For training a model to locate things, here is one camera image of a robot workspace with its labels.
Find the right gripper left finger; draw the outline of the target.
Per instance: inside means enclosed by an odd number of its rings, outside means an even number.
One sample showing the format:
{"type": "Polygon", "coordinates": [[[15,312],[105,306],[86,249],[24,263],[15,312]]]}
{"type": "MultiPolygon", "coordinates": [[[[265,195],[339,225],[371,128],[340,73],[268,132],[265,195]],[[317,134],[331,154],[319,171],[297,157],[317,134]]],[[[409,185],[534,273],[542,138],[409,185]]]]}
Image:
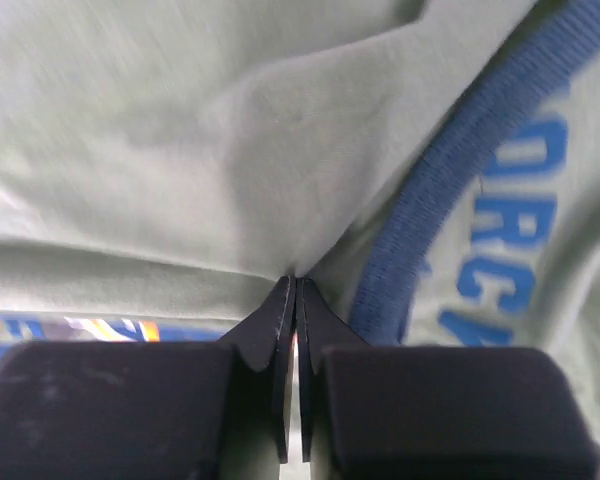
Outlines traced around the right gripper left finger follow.
{"type": "Polygon", "coordinates": [[[275,479],[296,281],[213,342],[28,342],[0,359],[0,479],[275,479]]]}

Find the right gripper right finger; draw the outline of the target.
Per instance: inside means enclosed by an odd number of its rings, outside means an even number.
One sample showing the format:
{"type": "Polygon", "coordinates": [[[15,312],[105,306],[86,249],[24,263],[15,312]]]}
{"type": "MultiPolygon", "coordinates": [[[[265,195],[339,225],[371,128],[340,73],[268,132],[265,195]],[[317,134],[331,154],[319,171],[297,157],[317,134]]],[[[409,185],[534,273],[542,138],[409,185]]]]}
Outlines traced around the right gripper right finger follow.
{"type": "Polygon", "coordinates": [[[372,346],[297,283],[302,453],[315,479],[599,479],[600,450],[545,353],[372,346]]]}

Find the green tank top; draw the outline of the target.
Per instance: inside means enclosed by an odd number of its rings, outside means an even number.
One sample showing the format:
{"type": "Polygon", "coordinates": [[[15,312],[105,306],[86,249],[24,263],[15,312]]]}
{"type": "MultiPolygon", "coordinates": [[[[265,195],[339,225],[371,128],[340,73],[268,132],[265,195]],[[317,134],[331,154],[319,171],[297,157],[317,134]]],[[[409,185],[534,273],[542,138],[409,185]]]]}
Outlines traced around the green tank top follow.
{"type": "Polygon", "coordinates": [[[0,1],[0,359],[213,342],[284,277],[545,353],[600,450],[600,1],[0,1]]]}

